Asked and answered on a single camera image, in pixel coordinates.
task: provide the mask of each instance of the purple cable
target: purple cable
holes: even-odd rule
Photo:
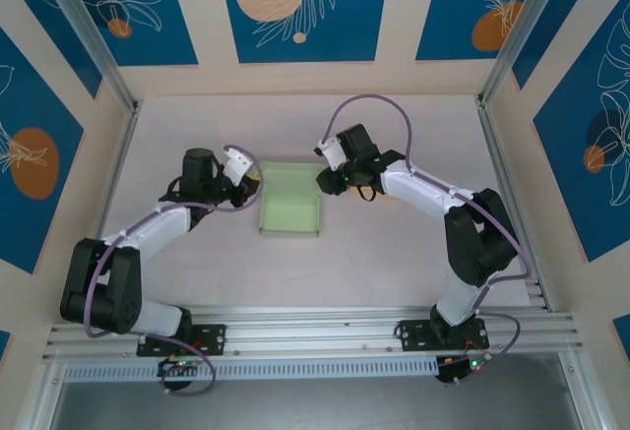
[[[416,169],[413,168],[413,166],[411,165],[411,161],[410,161],[411,142],[412,142],[412,139],[413,139],[413,129],[411,128],[410,118],[407,115],[407,113],[405,112],[405,110],[400,105],[398,105],[396,102],[394,102],[390,98],[385,97],[384,95],[380,95],[378,93],[363,93],[363,94],[360,94],[360,95],[355,95],[355,96],[349,98],[348,100],[342,102],[342,104],[340,104],[339,107],[337,107],[337,109],[333,113],[333,116],[331,117],[331,121],[328,124],[328,128],[326,129],[326,133],[324,133],[324,137],[322,138],[322,143],[324,143],[328,139],[331,131],[333,130],[333,124],[335,123],[335,120],[337,119],[337,116],[342,111],[342,109],[346,105],[348,105],[349,103],[351,103],[351,102],[353,102],[355,100],[362,99],[362,98],[377,98],[379,100],[383,100],[383,101],[389,103],[390,105],[393,105],[400,112],[400,114],[405,119],[405,123],[407,125],[407,146],[405,148],[405,163],[407,165],[407,169],[415,177],[417,177],[418,179],[421,179],[422,181],[427,182],[428,184],[432,185],[433,187],[436,187],[436,188],[440,189],[441,191],[444,191],[446,193],[450,193],[451,189],[452,189],[452,186],[449,186],[448,184],[443,183],[443,182],[441,182],[441,181],[439,181],[437,179],[433,179],[432,177],[426,176],[426,175],[422,174],[421,172],[418,172]],[[454,197],[456,199],[459,199],[460,201],[466,203],[467,205],[471,206],[471,208],[475,209],[477,212],[479,212],[481,215],[483,215],[483,217],[485,217],[490,223],[492,223],[492,225],[497,230],[499,230],[501,232],[501,234],[505,237],[505,239],[510,242],[510,244],[512,245],[514,250],[517,252],[517,254],[523,260],[523,264],[525,266],[525,272],[523,274],[521,274],[521,275],[502,276],[502,277],[496,277],[494,279],[489,280],[487,282],[487,284],[485,285],[485,287],[483,288],[483,291],[481,292],[481,294],[477,298],[476,302],[472,306],[473,310],[477,310],[479,305],[481,304],[481,302],[483,302],[483,299],[485,299],[485,296],[487,295],[488,291],[490,290],[490,287],[493,284],[496,284],[498,282],[503,282],[503,281],[506,281],[506,280],[527,279],[528,277],[530,277],[532,275],[532,270],[534,268],[533,268],[532,261],[530,260],[530,257],[526,254],[525,250],[523,250],[523,248],[521,247],[519,242],[516,240],[516,238],[514,238],[512,233],[510,233],[508,231],[508,229],[505,228],[501,224],[501,222],[499,220],[497,220],[490,212],[488,212],[486,209],[484,209],[482,206],[480,206],[477,202],[467,198],[466,196],[460,194],[457,191],[454,193]],[[519,336],[521,334],[521,324],[519,323],[519,321],[516,318],[514,318],[514,317],[512,317],[512,316],[510,316],[508,314],[499,314],[499,313],[496,313],[496,312],[478,312],[478,314],[479,315],[485,315],[485,316],[490,316],[490,317],[497,317],[497,318],[503,318],[503,319],[511,320],[511,321],[513,321],[516,324],[517,330],[516,330],[512,340],[510,340],[510,342],[499,353],[497,353],[496,356],[494,356],[494,358],[491,361],[486,363],[486,365],[483,366],[479,371],[475,371],[474,373],[468,375],[466,378],[460,380],[460,383],[465,381],[466,379],[472,377],[472,376],[476,376],[478,373],[483,371],[487,367],[488,364],[493,363],[497,358],[500,358],[501,356],[504,356],[510,350],[510,348],[514,345],[514,343],[516,342],[516,340],[519,338]]]
[[[90,285],[88,286],[88,292],[86,294],[86,305],[85,305],[84,311],[83,311],[83,326],[84,326],[84,329],[86,331],[86,335],[88,337],[90,337],[90,338],[101,338],[101,337],[104,337],[105,335],[108,335],[108,332],[105,332],[105,331],[103,331],[103,332],[94,332],[92,330],[92,326],[91,326],[92,304],[94,302],[94,297],[95,297],[96,285],[98,283],[98,278],[100,277],[100,274],[102,273],[102,270],[103,270],[105,264],[107,263],[107,260],[111,256],[111,254],[116,249],[116,247],[125,239],[126,236],[131,235],[136,230],[138,230],[139,228],[141,228],[142,226],[147,224],[149,221],[153,220],[156,216],[164,214],[164,213],[166,213],[168,211],[172,211],[174,209],[179,209],[181,207],[197,207],[197,208],[201,208],[201,209],[208,209],[209,211],[217,211],[217,212],[223,212],[223,213],[232,213],[232,212],[243,211],[243,210],[251,207],[252,205],[254,205],[258,201],[258,199],[260,198],[261,192],[263,190],[263,184],[265,182],[265,179],[264,179],[264,176],[263,176],[263,169],[262,169],[262,167],[260,165],[260,162],[258,161],[256,156],[254,156],[251,152],[249,152],[248,150],[245,150],[244,148],[238,147],[237,145],[226,145],[225,147],[223,147],[223,149],[226,150],[226,151],[228,149],[230,149],[230,148],[235,149],[235,150],[239,150],[240,152],[242,152],[245,155],[247,155],[253,161],[254,167],[256,168],[256,171],[258,171],[258,176],[260,177],[260,184],[258,185],[258,188],[256,189],[256,192],[254,193],[254,196],[250,199],[250,201],[247,204],[245,204],[245,205],[243,205],[241,207],[233,208],[233,209],[223,208],[223,207],[215,206],[215,205],[212,205],[212,204],[202,204],[202,203],[199,203],[199,202],[186,202],[186,203],[181,203],[181,204],[172,204],[172,205],[169,205],[169,206],[166,206],[166,207],[160,209],[159,211],[151,212],[150,214],[148,214],[144,218],[142,218],[139,221],[137,221],[136,223],[134,223],[124,233],[118,235],[118,237],[114,241],[111,242],[111,244],[107,247],[107,249],[104,251],[102,256],[98,259],[98,263],[96,264],[96,268],[94,269],[94,274],[92,275],[92,279],[90,280]],[[211,369],[211,371],[213,373],[213,379],[212,379],[211,383],[206,388],[204,388],[203,390],[195,391],[195,392],[191,392],[191,393],[173,392],[172,394],[174,396],[180,396],[180,397],[183,397],[183,396],[198,396],[199,394],[205,393],[205,392],[210,390],[210,388],[212,387],[212,385],[215,382],[215,378],[216,378],[217,372],[216,372],[215,367],[213,366],[212,362],[210,361],[210,359],[208,359],[208,357],[206,355],[204,355],[204,353],[202,353],[199,350],[196,350],[193,346],[190,346],[190,345],[186,344],[185,342],[180,341],[180,340],[178,340],[176,338],[162,337],[160,335],[150,335],[150,337],[156,338],[156,339],[160,339],[162,341],[168,341],[170,343],[177,344],[178,346],[181,346],[183,348],[189,349],[190,351],[195,353],[197,356],[200,356],[204,360],[204,362],[206,364],[208,364],[208,366],[210,366],[210,369]],[[164,373],[164,376],[162,377],[161,384],[162,384],[163,387],[164,387],[164,378],[166,377],[167,374],[168,373]]]
[[[194,346],[191,346],[190,344],[185,343],[184,341],[181,341],[177,338],[164,337],[162,335],[156,335],[156,334],[147,334],[147,337],[153,338],[153,339],[159,339],[161,341],[166,341],[166,342],[181,346],[182,348],[186,348],[187,350],[191,351],[193,354],[196,354],[197,356],[199,356],[208,365],[208,367],[210,368],[210,372],[213,375],[212,379],[206,385],[206,387],[200,389],[199,391],[189,391],[189,392],[172,391],[166,386],[166,377],[168,377],[168,375],[171,374],[174,369],[179,368],[179,366],[172,366],[168,368],[164,372],[164,374],[162,374],[161,380],[159,381],[159,384],[164,388],[165,391],[168,391],[168,393],[171,396],[176,396],[178,398],[192,398],[194,396],[200,396],[201,394],[205,394],[207,391],[209,391],[213,387],[213,385],[215,384],[215,381],[217,380],[217,368],[215,368],[215,366],[213,365],[212,361],[208,358],[208,356],[206,356],[204,353],[202,353],[200,350],[198,350]]]
[[[514,346],[514,343],[516,343],[517,339],[519,339],[519,337],[521,336],[521,323],[515,317],[512,317],[511,315],[508,315],[508,314],[500,314],[498,312],[483,312],[483,311],[479,312],[479,315],[482,315],[484,317],[495,317],[497,319],[511,320],[516,325],[516,331],[514,332],[514,336],[512,337],[510,342],[508,344],[506,344],[501,351],[496,353],[492,357],[491,360],[487,361],[481,367],[481,369],[479,369],[478,371],[474,371],[474,372],[470,373],[468,376],[460,379],[458,381],[458,384],[462,384],[463,382],[473,378],[477,374],[485,371],[489,366],[492,366],[499,358],[501,358],[502,356],[505,356],[507,354],[507,352],[510,350],[510,348],[512,348],[512,346]]]

